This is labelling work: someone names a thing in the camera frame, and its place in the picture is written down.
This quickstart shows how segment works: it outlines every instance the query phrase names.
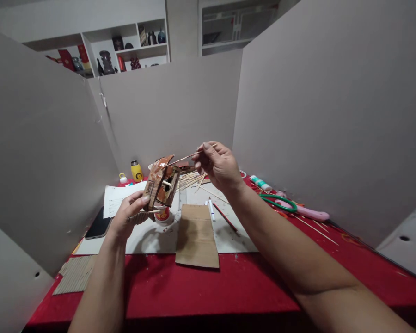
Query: black phone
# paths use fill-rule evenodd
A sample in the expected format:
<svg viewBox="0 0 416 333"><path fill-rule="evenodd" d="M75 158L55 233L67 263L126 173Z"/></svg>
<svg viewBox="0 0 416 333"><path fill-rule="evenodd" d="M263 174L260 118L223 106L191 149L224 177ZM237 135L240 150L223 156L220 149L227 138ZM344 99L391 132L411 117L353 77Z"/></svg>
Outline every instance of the black phone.
<svg viewBox="0 0 416 333"><path fill-rule="evenodd" d="M100 238L106 235L111 224L112 217L103 218L103 207L98 212L94 222L85 235L85 239Z"/></svg>

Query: pen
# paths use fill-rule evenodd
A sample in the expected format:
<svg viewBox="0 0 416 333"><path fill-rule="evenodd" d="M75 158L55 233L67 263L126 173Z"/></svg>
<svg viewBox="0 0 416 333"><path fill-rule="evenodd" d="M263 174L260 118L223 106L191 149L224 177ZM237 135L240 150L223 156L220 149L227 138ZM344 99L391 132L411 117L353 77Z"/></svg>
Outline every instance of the pen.
<svg viewBox="0 0 416 333"><path fill-rule="evenodd" d="M211 197L208 197L208 202L209 202L209 211L211 212L211 218L213 219L213 222L216 222L216 218L214 217L213 202L211 201Z"/></svg>

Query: scissors handle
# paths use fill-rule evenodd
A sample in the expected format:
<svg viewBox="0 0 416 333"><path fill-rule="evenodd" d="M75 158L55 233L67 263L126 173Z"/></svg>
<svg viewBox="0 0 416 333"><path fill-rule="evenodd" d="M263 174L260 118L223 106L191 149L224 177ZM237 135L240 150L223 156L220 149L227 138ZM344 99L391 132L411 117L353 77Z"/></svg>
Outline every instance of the scissors handle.
<svg viewBox="0 0 416 333"><path fill-rule="evenodd" d="M270 204L272 204L272 205L276 206L277 208L280 208L280 209L285 210L285 211L290 212L290 213L295 213L295 212L297 212L297 206L296 206L296 204L295 204L293 201L288 200L287 198L280 197L280 196L275 196L275 195L272 195L272 194L261 194L261 195L260 195L260 197L261 197L263 200L265 200L266 202L268 202L268 203L270 203ZM292 208L287 208L287 207L280 206L278 203L275 203L274 201L271 201L271 200L267 199L267 198L269 198L269 197L272 197L272 198L276 198L276 199L282 200L282 201L284 201L284 202L288 203L288 204L289 204Z"/></svg>

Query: hand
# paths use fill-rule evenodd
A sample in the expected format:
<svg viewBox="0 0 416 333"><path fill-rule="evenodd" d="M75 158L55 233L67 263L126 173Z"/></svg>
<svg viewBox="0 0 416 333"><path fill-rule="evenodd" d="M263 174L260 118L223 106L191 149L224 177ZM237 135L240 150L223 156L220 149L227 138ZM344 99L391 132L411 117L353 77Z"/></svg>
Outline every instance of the hand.
<svg viewBox="0 0 416 333"><path fill-rule="evenodd" d="M230 149L217 141L204 142L198 150L199 154L192 157L196 170L205 171L211 183L224 194L240 190L245 184L240 176L239 167Z"/></svg>
<svg viewBox="0 0 416 333"><path fill-rule="evenodd" d="M143 191L137 191L129 197L123 199L119 210L114 216L110 229L117 238L126 241L134 229L134 224L130 221L130 217L140 212L149 202L149 196L141 197Z"/></svg>

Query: red pencil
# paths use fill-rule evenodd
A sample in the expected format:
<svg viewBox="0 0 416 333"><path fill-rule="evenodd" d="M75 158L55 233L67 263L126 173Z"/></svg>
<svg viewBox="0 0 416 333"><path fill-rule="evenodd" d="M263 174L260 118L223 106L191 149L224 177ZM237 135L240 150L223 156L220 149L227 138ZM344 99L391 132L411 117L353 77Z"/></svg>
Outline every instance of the red pencil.
<svg viewBox="0 0 416 333"><path fill-rule="evenodd" d="M219 209L219 207L217 207L217 205L215 203L213 203L213 206L219 211L220 215L222 215L222 217L225 219L225 221L228 222L228 224L230 225L230 227L234 230L234 232L237 232L237 229L235 226L233 226L233 224L230 222L230 220L228 220L226 218L226 216L222 213L222 211Z"/></svg>

